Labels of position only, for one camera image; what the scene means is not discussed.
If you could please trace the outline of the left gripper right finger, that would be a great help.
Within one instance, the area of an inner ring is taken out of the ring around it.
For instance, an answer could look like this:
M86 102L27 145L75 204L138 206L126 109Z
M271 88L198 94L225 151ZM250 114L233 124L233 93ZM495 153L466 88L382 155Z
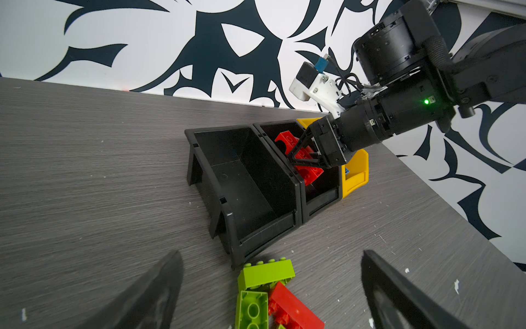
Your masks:
M376 328L466 328L379 254L366 249L361 281Z

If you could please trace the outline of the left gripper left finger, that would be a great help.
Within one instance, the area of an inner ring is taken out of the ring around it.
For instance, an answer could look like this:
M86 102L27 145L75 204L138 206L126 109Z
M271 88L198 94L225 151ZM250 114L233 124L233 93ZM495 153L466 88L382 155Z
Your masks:
M184 277L182 255L169 252L79 328L170 328Z

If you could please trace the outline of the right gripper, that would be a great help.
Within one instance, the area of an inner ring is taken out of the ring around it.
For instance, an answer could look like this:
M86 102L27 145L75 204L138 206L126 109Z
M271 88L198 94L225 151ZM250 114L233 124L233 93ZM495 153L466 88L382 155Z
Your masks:
M293 166L328 169L348 163L355 152L394 135L436 122L445 132L456 112L445 92L424 75L396 82L359 101L338 119L327 115L306 128L289 152ZM314 141L316 152L305 151Z

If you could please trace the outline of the red long brick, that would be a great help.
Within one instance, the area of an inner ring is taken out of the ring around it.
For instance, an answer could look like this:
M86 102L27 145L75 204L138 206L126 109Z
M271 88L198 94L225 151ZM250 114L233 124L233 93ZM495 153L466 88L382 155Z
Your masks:
M301 148L295 155L295 159L296 160L312 159L312 156L310 154L313 152L314 151L312 150L310 146L307 146L306 148ZM316 181L324 173L324 170L318 167L308 167L308 166L296 165L295 169L300 174L300 176L303 178L305 186L311 185L314 181Z

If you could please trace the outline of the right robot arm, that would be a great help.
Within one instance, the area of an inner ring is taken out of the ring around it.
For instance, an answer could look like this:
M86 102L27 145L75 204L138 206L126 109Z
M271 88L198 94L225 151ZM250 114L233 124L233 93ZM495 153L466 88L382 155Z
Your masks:
M482 34L451 53L422 1L409 1L352 47L367 83L325 72L324 55L302 64L290 91L327 115L310 124L288 153L293 165L331 169L360 149L428 123L448 132L456 115L486 101L525 102L525 26Z

